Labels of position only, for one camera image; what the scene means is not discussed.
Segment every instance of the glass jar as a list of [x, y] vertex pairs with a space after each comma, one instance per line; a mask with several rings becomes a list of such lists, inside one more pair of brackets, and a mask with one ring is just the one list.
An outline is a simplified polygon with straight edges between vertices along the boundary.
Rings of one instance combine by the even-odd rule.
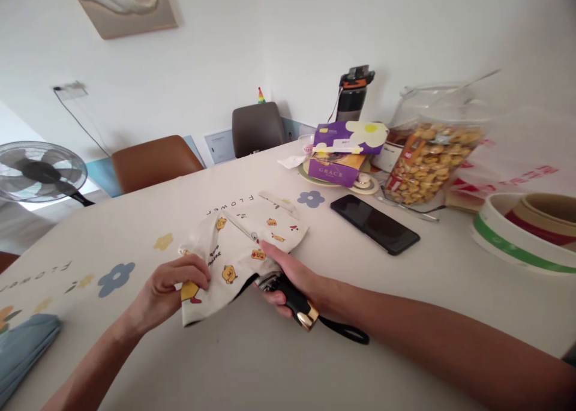
[[[459, 83], [429, 84], [405, 87], [400, 92], [400, 102], [396, 107], [388, 128], [390, 133], [379, 155], [372, 157], [372, 164], [385, 172], [392, 171], [408, 137], [415, 131], [418, 115], [446, 94], [458, 89]], [[473, 98], [472, 91], [463, 88], [454, 94], [454, 101], [465, 103]]]
[[480, 101], [423, 111], [386, 182], [386, 196], [404, 205], [432, 201], [482, 142], [493, 118], [491, 107]]

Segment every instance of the white tablecloth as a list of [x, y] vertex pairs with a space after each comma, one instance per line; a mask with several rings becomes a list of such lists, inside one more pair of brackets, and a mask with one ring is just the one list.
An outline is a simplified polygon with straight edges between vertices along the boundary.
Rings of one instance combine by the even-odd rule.
[[[7, 409], [39, 409], [156, 266], [178, 256], [178, 244], [196, 223], [215, 209], [252, 202], [260, 190], [289, 199], [310, 223], [293, 254], [322, 275], [450, 308], [554, 356], [576, 340], [574, 280], [525, 272], [484, 252], [470, 238], [472, 217], [464, 213], [444, 211], [441, 223], [429, 223], [362, 197], [422, 238], [400, 256], [389, 256], [330, 210], [332, 201], [349, 193], [345, 188], [315, 186], [276, 162], [298, 150], [297, 143], [286, 144], [85, 208], [0, 275], [0, 308], [22, 311], [11, 327], [35, 310], [57, 314], [63, 322], [59, 338]], [[311, 190], [326, 199], [318, 208], [297, 202]], [[99, 297], [99, 279], [129, 263], [135, 267], [126, 284]], [[381, 344], [360, 346], [322, 325], [306, 333], [252, 288], [197, 325], [183, 329], [178, 313], [149, 333], [102, 409], [272, 406], [479, 409]]]

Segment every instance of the chair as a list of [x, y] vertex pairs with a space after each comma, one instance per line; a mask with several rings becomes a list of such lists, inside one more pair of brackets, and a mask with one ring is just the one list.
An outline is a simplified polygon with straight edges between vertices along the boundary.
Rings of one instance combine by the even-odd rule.
[[112, 155], [112, 164], [125, 194], [203, 169], [178, 135], [117, 151]]
[[235, 109], [232, 142], [237, 158], [284, 144], [284, 123], [276, 104], [266, 102]]
[[18, 258], [20, 258], [18, 255], [0, 251], [0, 273], [10, 267]]

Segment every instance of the hand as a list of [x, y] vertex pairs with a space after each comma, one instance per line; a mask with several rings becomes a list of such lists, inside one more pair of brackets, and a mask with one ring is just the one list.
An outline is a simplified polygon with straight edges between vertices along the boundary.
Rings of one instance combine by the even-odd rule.
[[180, 309], [180, 291], [174, 285], [193, 282], [207, 290], [210, 279], [210, 270], [198, 255], [186, 255], [160, 265], [120, 317], [122, 332], [143, 336]]
[[[260, 246], [267, 256], [280, 264], [290, 282], [320, 310], [318, 306], [322, 305], [322, 293], [326, 288], [324, 282], [328, 281], [328, 279], [317, 275], [292, 255], [281, 251], [273, 244], [262, 241]], [[292, 311], [287, 306], [284, 306], [286, 304], [286, 296], [282, 291], [265, 292], [264, 298], [269, 303], [276, 305], [276, 309], [282, 316], [292, 318]]]

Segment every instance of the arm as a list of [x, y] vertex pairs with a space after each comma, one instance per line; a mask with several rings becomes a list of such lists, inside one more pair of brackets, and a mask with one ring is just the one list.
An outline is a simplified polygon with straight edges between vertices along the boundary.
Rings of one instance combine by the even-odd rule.
[[[576, 369], [561, 360], [456, 312], [321, 277], [273, 245], [262, 248], [320, 313], [364, 330], [488, 408], [576, 407]], [[286, 302], [280, 292], [265, 297]]]
[[134, 302], [98, 339], [43, 410], [97, 410], [140, 339], [180, 308], [180, 292], [174, 285], [188, 281], [208, 289], [210, 272], [198, 256], [185, 256], [159, 266]]

